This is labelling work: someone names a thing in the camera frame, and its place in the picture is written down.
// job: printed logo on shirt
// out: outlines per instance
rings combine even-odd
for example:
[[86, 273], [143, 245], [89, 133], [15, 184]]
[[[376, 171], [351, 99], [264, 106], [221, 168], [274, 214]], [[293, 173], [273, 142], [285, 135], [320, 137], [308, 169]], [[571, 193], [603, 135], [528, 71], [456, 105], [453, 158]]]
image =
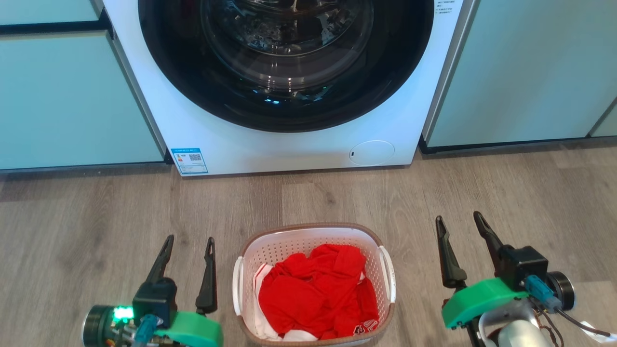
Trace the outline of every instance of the printed logo on shirt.
[[366, 332], [372, 332], [379, 325], [379, 322], [374, 319], [369, 319], [361, 325], [356, 325], [354, 329], [354, 335], [364, 334]]

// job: basket handle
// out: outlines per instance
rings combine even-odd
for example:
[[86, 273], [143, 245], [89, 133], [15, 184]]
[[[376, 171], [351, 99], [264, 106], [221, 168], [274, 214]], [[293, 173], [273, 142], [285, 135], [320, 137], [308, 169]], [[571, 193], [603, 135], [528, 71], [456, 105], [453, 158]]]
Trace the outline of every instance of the basket handle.
[[384, 281], [390, 284], [390, 287], [386, 287], [386, 293], [390, 303], [394, 304], [396, 301], [396, 278], [394, 276], [394, 266], [392, 265], [392, 259], [390, 254], [384, 246], [379, 246], [379, 260], [381, 263], [381, 270], [384, 274]]
[[233, 279], [231, 284], [233, 296], [233, 309], [236, 316], [242, 315], [242, 273], [244, 270], [243, 258], [240, 256], [233, 267]]

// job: washing machine door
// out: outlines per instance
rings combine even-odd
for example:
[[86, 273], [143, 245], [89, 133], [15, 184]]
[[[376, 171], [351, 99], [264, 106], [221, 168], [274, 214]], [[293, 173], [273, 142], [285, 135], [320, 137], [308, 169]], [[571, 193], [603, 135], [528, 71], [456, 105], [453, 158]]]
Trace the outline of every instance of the washing machine door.
[[268, 132], [334, 127], [379, 106], [418, 65], [434, 13], [433, 0], [138, 3], [146, 44], [179, 91]]

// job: cable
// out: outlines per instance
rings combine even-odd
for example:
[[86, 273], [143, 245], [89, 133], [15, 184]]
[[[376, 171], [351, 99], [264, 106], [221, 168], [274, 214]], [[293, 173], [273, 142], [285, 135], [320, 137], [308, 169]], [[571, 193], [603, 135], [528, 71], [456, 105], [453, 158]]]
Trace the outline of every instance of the cable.
[[607, 332], [604, 332], [602, 330], [590, 328], [590, 327], [588, 327], [586, 325], [583, 325], [578, 320], [570, 317], [567, 313], [563, 312], [561, 309], [555, 309], [555, 312], [561, 314], [565, 319], [569, 320], [572, 324], [576, 325], [577, 327], [579, 327], [579, 328], [581, 328], [583, 330], [587, 330], [590, 333], [598, 334], [598, 335], [601, 335], [601, 336], [611, 337], [611, 333], [607, 333]]
[[537, 310], [534, 310], [534, 317], [536, 318], [536, 321], [538, 322], [538, 327], [540, 328], [540, 330], [546, 329], [546, 331], [549, 332], [550, 341], [553, 343], [553, 346], [560, 347], [557, 344], [557, 337], [555, 337], [555, 333], [553, 333], [553, 329], [551, 327], [548, 327], [548, 326], [542, 324], [542, 322], [540, 321], [540, 314], [538, 313]]
[[546, 321], [549, 323], [549, 325], [553, 328], [553, 330], [557, 334], [557, 337], [559, 338], [559, 342], [561, 344], [560, 346], [563, 347], [564, 346], [563, 336], [561, 335], [561, 333], [559, 332], [559, 329], [557, 329], [553, 321], [550, 319], [549, 315], [546, 314], [546, 312], [544, 312], [544, 310], [538, 307], [538, 305], [536, 305], [534, 302], [532, 302], [532, 304], [536, 307], [536, 310], [540, 312], [544, 316], [544, 318], [546, 318]]

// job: cabinet door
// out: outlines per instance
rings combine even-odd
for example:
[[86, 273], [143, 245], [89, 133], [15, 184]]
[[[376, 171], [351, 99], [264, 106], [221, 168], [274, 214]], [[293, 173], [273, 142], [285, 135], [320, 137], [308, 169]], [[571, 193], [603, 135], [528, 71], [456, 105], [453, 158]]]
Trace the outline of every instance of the cabinet door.
[[0, 25], [97, 20], [101, 0], [0, 0]]
[[617, 1], [481, 1], [429, 146], [581, 138], [617, 94]]
[[162, 160], [106, 31], [0, 37], [0, 169]]

